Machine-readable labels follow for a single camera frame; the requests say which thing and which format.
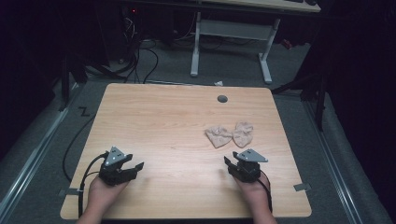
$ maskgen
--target gray carpet floor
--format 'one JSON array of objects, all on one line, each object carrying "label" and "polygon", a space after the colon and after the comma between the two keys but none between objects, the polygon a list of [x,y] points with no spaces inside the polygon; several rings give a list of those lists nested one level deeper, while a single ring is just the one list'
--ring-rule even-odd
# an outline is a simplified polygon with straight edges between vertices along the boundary
[{"label": "gray carpet floor", "polygon": [[[273,45],[268,58],[273,84],[266,85],[263,82],[257,56],[262,45],[261,42],[252,42],[243,46],[232,43],[203,43],[198,77],[190,77],[191,45],[188,45],[188,41],[178,42],[172,47],[154,43],[147,41],[142,48],[152,47],[151,50],[158,55],[158,65],[147,81],[147,83],[158,84],[170,82],[214,85],[215,82],[222,81],[224,86],[274,89],[294,79],[309,50],[309,45],[293,49]],[[139,79],[131,75],[128,82],[141,82],[155,63],[156,56],[149,50],[141,49],[137,66]],[[121,65],[112,64],[112,68],[117,66]],[[76,137],[65,160],[66,171],[72,176],[92,123],[90,122],[84,129],[82,128],[96,113],[106,85],[111,82],[120,81],[107,77],[90,76],[86,84],[79,85],[72,91],[74,100],[69,105],[64,120],[51,138],[43,161],[40,162],[35,175],[12,209],[7,223],[74,223],[74,221],[62,220],[60,217],[64,202],[62,190],[69,187],[63,173],[62,161],[67,148]],[[62,104],[59,86],[55,88],[55,92],[57,93],[56,99],[37,117],[14,148],[1,161],[1,198],[7,196],[22,166],[29,160],[32,151],[40,144],[46,131],[59,116],[58,109]],[[316,127],[312,125],[312,118],[306,111],[307,103],[300,101],[298,91],[286,91],[274,97],[302,180],[312,187],[307,192],[312,215],[304,218],[278,218],[278,223],[350,223],[339,192],[334,185],[331,171],[326,165]],[[85,114],[88,114],[88,117],[81,116],[82,107],[86,107]],[[350,195],[359,210],[361,222],[391,223],[345,138],[329,97],[326,98],[323,128],[322,134],[326,137],[326,142],[337,161],[340,173],[343,175]],[[247,223],[248,221],[250,220],[134,220],[121,223]]]}]

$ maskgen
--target hand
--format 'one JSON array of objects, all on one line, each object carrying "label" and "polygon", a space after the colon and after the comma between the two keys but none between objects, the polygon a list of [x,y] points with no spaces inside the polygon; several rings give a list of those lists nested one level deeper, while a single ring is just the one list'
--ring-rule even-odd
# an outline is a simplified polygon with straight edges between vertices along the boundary
[{"label": "hand", "polygon": [[[242,195],[247,202],[255,224],[276,223],[268,204],[268,195],[262,185],[255,181],[253,183],[244,183],[233,178],[242,190]],[[265,175],[261,172],[260,181],[270,190],[270,183]]]},{"label": "hand", "polygon": [[97,176],[90,184],[87,208],[78,223],[100,223],[105,212],[117,200],[128,183],[109,186]]}]

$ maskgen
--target human hand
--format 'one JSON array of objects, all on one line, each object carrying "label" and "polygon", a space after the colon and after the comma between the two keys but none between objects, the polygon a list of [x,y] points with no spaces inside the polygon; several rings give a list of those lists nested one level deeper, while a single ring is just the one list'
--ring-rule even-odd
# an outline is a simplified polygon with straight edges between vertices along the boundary
[{"label": "human hand", "polygon": [[264,184],[265,187],[267,187],[268,192],[259,181],[255,181],[253,183],[244,183],[235,177],[233,177],[233,179],[242,191],[242,195],[247,202],[247,205],[253,216],[254,223],[276,223],[271,211],[272,206],[270,206],[270,182],[265,173],[261,172],[259,180]]},{"label": "human hand", "polygon": [[129,182],[109,186],[99,176],[90,184],[88,204],[78,223],[100,223],[102,216],[117,200]]}]

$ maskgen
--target table top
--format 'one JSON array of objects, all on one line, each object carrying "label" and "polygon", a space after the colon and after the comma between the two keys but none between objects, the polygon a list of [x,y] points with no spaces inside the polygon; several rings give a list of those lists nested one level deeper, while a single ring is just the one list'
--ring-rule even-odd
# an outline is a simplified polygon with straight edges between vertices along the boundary
[{"label": "table top", "polygon": [[241,5],[246,7],[268,7],[273,9],[292,10],[301,12],[320,12],[318,4],[308,5],[306,2],[296,3],[285,0],[202,0],[203,2]]},{"label": "table top", "polygon": [[[219,95],[228,98],[218,101]],[[233,131],[238,121],[253,125],[253,140],[244,148],[233,140],[214,148],[205,129],[222,125]],[[122,192],[105,218],[250,217],[240,190],[228,174],[224,156],[253,148],[268,162],[262,170],[271,181],[276,217],[308,217],[311,207],[301,184],[274,98],[265,88],[110,84],[74,174],[77,189],[89,163],[112,146],[133,154],[122,169],[144,168]],[[91,171],[99,171],[98,161]],[[88,187],[86,180],[84,207]],[[78,196],[67,195],[64,219],[77,219]]]}]

